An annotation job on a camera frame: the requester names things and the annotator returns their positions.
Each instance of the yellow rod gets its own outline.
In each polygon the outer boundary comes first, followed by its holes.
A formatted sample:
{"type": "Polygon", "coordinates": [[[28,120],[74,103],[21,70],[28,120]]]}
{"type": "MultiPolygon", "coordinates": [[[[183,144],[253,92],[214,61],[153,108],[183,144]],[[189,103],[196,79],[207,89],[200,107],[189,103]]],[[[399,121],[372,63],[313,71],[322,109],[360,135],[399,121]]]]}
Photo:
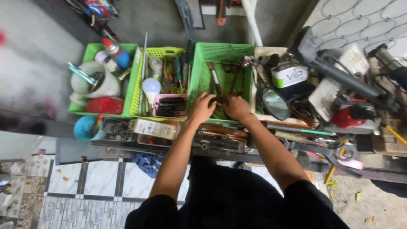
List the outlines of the yellow rod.
{"type": "MultiPolygon", "coordinates": [[[[347,145],[348,143],[349,143],[349,140],[347,139],[344,141],[343,145],[347,145]]],[[[345,153],[345,149],[342,148],[341,151],[339,151],[339,156],[343,156],[344,153],[345,153]]],[[[336,166],[332,165],[331,168],[329,169],[329,172],[326,174],[325,182],[324,182],[326,185],[331,180],[333,172],[335,172],[335,169],[336,169],[336,166]]]]}
{"type": "Polygon", "coordinates": [[[398,140],[400,140],[401,142],[403,142],[404,144],[407,145],[407,141],[404,140],[398,133],[396,133],[389,125],[386,126],[386,129],[387,129],[388,131],[390,131],[394,136],[396,136],[396,138],[397,138],[398,140]]]}

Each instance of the plastic basket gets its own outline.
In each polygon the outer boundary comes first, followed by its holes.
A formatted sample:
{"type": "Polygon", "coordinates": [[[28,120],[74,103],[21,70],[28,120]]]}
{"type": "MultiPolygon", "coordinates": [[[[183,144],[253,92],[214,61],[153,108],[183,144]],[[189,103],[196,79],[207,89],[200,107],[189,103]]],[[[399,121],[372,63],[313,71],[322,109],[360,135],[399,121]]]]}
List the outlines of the plastic basket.
{"type": "MultiPolygon", "coordinates": [[[[135,56],[137,53],[138,45],[137,44],[120,44],[124,51],[126,51],[130,56],[135,56]]],[[[88,44],[85,51],[85,56],[83,57],[83,63],[94,61],[96,53],[104,50],[105,47],[103,44],[99,43],[91,43],[88,44]]],[[[133,98],[134,93],[134,86],[136,84],[137,73],[140,65],[140,57],[134,57],[133,66],[130,73],[129,78],[129,85],[127,87],[125,103],[123,106],[123,112],[121,114],[104,114],[105,117],[115,117],[115,118],[130,118],[130,106],[131,106],[131,99],[133,98]]],[[[69,105],[69,113],[77,114],[77,115],[96,115],[95,113],[88,113],[86,112],[86,107],[79,106],[75,103],[69,105]]]]}
{"type": "MultiPolygon", "coordinates": [[[[174,48],[174,47],[163,47],[163,48],[147,48],[146,52],[147,55],[153,54],[156,57],[163,59],[164,56],[166,57],[172,57],[174,55],[180,56],[182,52],[184,52],[185,49],[183,48],[174,48]]],[[[140,60],[140,68],[138,69],[137,73],[137,80],[136,80],[136,85],[134,88],[134,93],[133,93],[133,99],[131,100],[131,106],[130,106],[130,116],[132,117],[143,117],[146,119],[151,119],[155,121],[165,121],[165,120],[172,120],[172,121],[185,121],[185,119],[167,119],[167,118],[156,118],[156,117],[146,117],[145,110],[142,109],[142,113],[139,116],[138,115],[138,108],[140,105],[140,92],[141,92],[141,72],[142,72],[142,66],[143,66],[143,51],[141,53],[141,60],[140,60]]],[[[171,66],[171,61],[167,61],[167,71],[171,72],[172,66],[171,66]]]]}
{"type": "MultiPolygon", "coordinates": [[[[231,84],[234,78],[234,73],[225,73],[222,62],[240,63],[242,55],[254,54],[254,47],[248,44],[223,44],[223,43],[202,43],[198,42],[195,47],[194,63],[191,73],[190,89],[188,91],[188,106],[195,100],[197,95],[203,92],[209,92],[212,73],[210,72],[206,62],[214,62],[215,70],[219,79],[220,85],[226,94],[231,90],[231,84]]],[[[235,92],[241,92],[244,100],[250,103],[252,96],[252,68],[239,68],[239,75],[235,84],[235,92]]],[[[229,124],[238,123],[234,120],[229,120],[223,111],[215,112],[220,119],[209,119],[206,123],[213,124],[229,124]]]]}

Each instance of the blue cloth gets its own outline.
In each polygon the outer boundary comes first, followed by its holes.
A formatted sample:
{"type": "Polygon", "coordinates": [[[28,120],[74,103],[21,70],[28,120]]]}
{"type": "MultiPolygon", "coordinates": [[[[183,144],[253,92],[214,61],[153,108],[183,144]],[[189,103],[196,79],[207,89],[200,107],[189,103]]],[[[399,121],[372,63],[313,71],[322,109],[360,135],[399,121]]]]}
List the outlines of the blue cloth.
{"type": "Polygon", "coordinates": [[[132,158],[132,162],[136,163],[141,171],[145,172],[151,178],[157,176],[162,160],[164,160],[164,157],[146,153],[135,154],[132,158]]]}

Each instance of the blue bucket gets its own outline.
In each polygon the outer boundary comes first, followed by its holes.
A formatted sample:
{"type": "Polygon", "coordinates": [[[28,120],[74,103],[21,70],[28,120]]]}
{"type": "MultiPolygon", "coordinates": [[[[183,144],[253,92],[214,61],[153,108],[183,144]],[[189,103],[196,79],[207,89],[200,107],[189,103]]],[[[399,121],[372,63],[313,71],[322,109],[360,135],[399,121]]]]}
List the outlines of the blue bucket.
{"type": "Polygon", "coordinates": [[[96,135],[93,135],[93,127],[97,123],[98,117],[95,115],[86,115],[80,118],[74,126],[74,135],[76,139],[81,141],[95,141],[103,139],[106,135],[102,131],[105,126],[105,120],[102,121],[98,132],[96,135]]]}

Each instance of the light bulb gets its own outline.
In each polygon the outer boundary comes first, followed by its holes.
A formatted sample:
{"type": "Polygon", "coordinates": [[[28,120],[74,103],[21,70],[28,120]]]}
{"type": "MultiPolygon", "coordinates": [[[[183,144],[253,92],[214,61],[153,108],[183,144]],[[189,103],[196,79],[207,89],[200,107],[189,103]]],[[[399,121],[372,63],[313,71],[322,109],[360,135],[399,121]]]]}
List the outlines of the light bulb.
{"type": "Polygon", "coordinates": [[[154,78],[147,78],[143,81],[142,89],[147,96],[149,104],[154,104],[156,95],[161,91],[161,84],[154,78]]]}

